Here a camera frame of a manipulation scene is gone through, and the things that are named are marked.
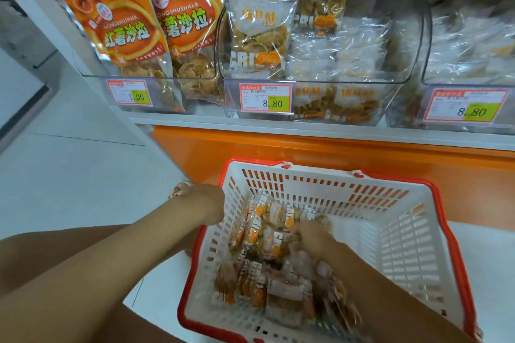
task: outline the red basket rim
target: red basket rim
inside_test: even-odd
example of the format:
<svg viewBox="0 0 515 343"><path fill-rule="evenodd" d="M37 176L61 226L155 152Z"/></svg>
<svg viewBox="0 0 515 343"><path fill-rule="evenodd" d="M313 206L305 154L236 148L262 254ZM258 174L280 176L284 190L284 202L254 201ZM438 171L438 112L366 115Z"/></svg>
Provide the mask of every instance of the red basket rim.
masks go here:
<svg viewBox="0 0 515 343"><path fill-rule="evenodd" d="M261 164L261 165L278 165L286 163L286 161L272 161L272 160L259 160L259 159L248 159L248 158L230 158L225 166L223 167L222 174L220 176L220 181L218 183L219 187L223 186L225 182L225 177L227 175L227 171L229 169L229 165L234 162L242 162L242 163L251 163L251 164ZM407 182L407 183L416 183L416 184L424 184L430 188L431 193L433 195L433 201L435 203L436 214L438 217L438 223L440 224L440 228L443 231L446 239L447 246L449 250L449 255L451 256L451 263L453 266L454 277L456 280L456 284L458 286L458 292L461 300L461 305L463 306L464 312L464 320L463 320L463 330L472 338L475 338L475 326L476 326L476 309L474 306L474 300L472 297L472 290L470 288L469 279L467 276L467 270L465 269L465 264L463 262L463 258L461 257L461 251L459 248L458 241L456 240L454 233L450 229L445 212L443 210L443 204L440 197L440 191L438 188L429 180L426 179L417 179L417 178L409 178L402 176L392 176L392 175L382 175L382 174L373 174L367 173L365 174L375 179L383 179L383 180L393 180L398 182ZM190 268L190 273L188 274L188 278L186 284L184 286L184 291L182 292L181 300L179 302L179 307L177 308L177 319L179 320L179 324L181 324L184 328L189 329L191 331L195 331L201 333L203 335L207 335L214 339L222 340L227 343L246 343L247 340L240 334L237 334L232 331L224 330L221 328L216 328L212 326L208 326L202 324L198 321L193 321L185 316L186 304L188 298L190 296L191 288L193 286L193 281L195 279L195 274L198 268L198 256L200 253L200 248L202 246L205 232L207 227L202 226L197 238L195 240L195 245L193 247L192 253L192 266Z"/></svg>

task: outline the white plastic basket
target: white plastic basket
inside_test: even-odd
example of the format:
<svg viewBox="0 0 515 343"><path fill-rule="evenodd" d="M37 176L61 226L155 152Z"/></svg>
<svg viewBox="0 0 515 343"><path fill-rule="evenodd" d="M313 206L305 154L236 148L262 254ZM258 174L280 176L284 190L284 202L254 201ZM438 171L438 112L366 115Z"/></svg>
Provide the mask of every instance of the white plastic basket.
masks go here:
<svg viewBox="0 0 515 343"><path fill-rule="evenodd" d="M368 264L474 336L475 309L458 243L438 189L428 181L382 177L249 159L231 159L220 179L223 222L204 227L193 251L178 309L181 325L228 343L341 342L330 328L294 330L267 320L246 302L213 302L219 258L251 193L268 190L294 207L333 219L333 235Z"/></svg>

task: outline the green price section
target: green price section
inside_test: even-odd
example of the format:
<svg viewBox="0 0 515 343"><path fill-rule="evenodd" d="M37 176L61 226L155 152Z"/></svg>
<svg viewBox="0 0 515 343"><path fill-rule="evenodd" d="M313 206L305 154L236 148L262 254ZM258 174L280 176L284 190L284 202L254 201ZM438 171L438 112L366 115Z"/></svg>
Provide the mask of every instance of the green price section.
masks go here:
<svg viewBox="0 0 515 343"><path fill-rule="evenodd" d="M138 103L139 105L151 105L152 102L148 97L148 93L146 91L132 90L131 92L132 99L134 99L134 103Z"/></svg>
<svg viewBox="0 0 515 343"><path fill-rule="evenodd" d="M463 115L463 120L491 122L500 106L500 103L471 103Z"/></svg>
<svg viewBox="0 0 515 343"><path fill-rule="evenodd" d="M289 96L268 96L268 111L289 112Z"/></svg>

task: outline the orange panel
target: orange panel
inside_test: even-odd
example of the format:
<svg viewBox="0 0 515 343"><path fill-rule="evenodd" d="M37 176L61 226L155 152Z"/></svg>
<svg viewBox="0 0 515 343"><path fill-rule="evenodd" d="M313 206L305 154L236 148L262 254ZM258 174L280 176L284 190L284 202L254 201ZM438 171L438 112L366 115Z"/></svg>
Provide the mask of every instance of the orange panel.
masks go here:
<svg viewBox="0 0 515 343"><path fill-rule="evenodd" d="M447 219L515 230L515 152L156 126L154 138L195 182L217 184L231 157L432 181Z"/></svg>

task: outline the price tag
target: price tag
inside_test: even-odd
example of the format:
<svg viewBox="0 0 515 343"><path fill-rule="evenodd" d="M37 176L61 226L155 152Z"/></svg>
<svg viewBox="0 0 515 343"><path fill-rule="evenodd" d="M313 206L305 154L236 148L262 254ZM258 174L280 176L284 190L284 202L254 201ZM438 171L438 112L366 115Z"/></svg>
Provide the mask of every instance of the price tag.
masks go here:
<svg viewBox="0 0 515 343"><path fill-rule="evenodd" d="M145 80L107 79L106 82L114 103L118 105L152 106Z"/></svg>
<svg viewBox="0 0 515 343"><path fill-rule="evenodd" d="M290 114L292 85L240 83L240 101L241 111Z"/></svg>
<svg viewBox="0 0 515 343"><path fill-rule="evenodd" d="M424 121L492 122L508 90L435 89Z"/></svg>

